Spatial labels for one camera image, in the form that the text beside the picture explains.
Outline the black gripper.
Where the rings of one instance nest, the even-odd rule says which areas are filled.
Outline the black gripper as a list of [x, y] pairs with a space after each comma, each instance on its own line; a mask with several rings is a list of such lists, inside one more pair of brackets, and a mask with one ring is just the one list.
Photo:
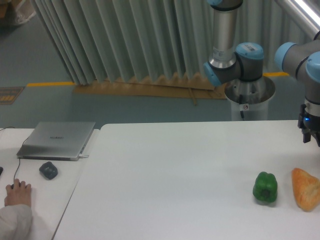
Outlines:
[[313, 137], [320, 147], [320, 105], [310, 102], [308, 100], [304, 101], [304, 104], [300, 106], [300, 113], [298, 116], [299, 129], [302, 130], [303, 143], [308, 143], [311, 141], [310, 131], [314, 131]]

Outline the person's hand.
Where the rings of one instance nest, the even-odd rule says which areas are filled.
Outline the person's hand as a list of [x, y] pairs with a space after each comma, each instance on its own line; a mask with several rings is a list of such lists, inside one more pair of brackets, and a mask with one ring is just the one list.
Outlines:
[[13, 181], [13, 187], [8, 184], [5, 189], [7, 193], [4, 199], [5, 207], [16, 205], [32, 206], [32, 185], [30, 183], [26, 184], [25, 181], [20, 181], [16, 178]]

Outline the white sleeved forearm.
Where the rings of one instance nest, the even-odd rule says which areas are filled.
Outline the white sleeved forearm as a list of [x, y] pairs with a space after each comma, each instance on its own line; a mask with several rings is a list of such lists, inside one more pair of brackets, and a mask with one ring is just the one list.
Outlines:
[[25, 240], [32, 225], [32, 209], [25, 204], [0, 209], [0, 239]]

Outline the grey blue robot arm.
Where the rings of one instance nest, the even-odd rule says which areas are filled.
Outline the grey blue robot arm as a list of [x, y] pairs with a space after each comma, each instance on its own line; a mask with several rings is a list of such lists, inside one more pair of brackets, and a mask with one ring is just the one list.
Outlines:
[[[211, 0], [214, 11], [213, 51], [203, 68], [213, 86], [225, 85], [234, 121], [259, 121], [268, 116], [275, 84], [263, 76], [263, 48], [253, 42], [234, 46], [240, 0]], [[280, 0], [278, 5], [311, 37], [305, 44], [286, 42], [274, 55], [280, 70], [305, 87], [297, 126], [303, 142], [320, 138], [320, 9], [310, 0]]]

